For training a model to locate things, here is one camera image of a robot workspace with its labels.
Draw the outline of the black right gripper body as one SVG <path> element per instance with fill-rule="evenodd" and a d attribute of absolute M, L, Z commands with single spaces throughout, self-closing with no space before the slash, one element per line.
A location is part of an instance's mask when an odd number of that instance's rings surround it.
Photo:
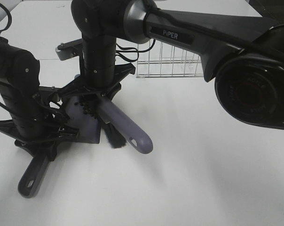
<path fill-rule="evenodd" d="M 89 81 L 88 78 L 79 75 L 64 87 L 59 88 L 55 94 L 57 94 L 60 99 L 92 94 L 104 94 L 112 99 L 115 94 L 121 90 L 121 81 L 129 74 L 135 74 L 135 66 L 132 63 L 116 65 L 112 77 L 113 79 L 108 85 L 97 86 L 95 82 Z"/>

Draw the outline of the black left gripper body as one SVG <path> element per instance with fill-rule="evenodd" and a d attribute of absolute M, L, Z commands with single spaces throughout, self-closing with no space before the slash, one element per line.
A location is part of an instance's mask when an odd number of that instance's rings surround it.
<path fill-rule="evenodd" d="M 0 86 L 0 95 L 0 106 L 11 116 L 0 121 L 0 133 L 15 139 L 32 157 L 41 154 L 53 161 L 60 143 L 77 140 L 79 129 L 68 126 L 66 113 L 45 105 L 39 93 L 26 97 L 12 86 Z"/>

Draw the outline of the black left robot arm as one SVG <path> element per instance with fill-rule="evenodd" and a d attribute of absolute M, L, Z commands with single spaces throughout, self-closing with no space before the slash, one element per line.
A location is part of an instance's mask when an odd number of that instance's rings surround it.
<path fill-rule="evenodd" d="M 69 116 L 53 108 L 41 95 L 40 62 L 25 49 L 8 44 L 0 37 L 0 106 L 11 119 L 0 121 L 0 133 L 16 140 L 32 156 L 44 153 L 49 161 L 57 155 L 57 146 L 77 138 L 78 129 L 67 126 Z"/>

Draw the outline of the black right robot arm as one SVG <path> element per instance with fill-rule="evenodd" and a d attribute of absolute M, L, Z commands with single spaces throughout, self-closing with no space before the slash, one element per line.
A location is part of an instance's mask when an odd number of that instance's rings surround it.
<path fill-rule="evenodd" d="M 74 0 L 81 39 L 56 48 L 66 60 L 79 56 L 89 85 L 113 81 L 117 39 L 158 40 L 200 56 L 205 81 L 235 119 L 284 130 L 284 24 L 269 17 L 228 16 L 163 10 L 152 0 Z"/>

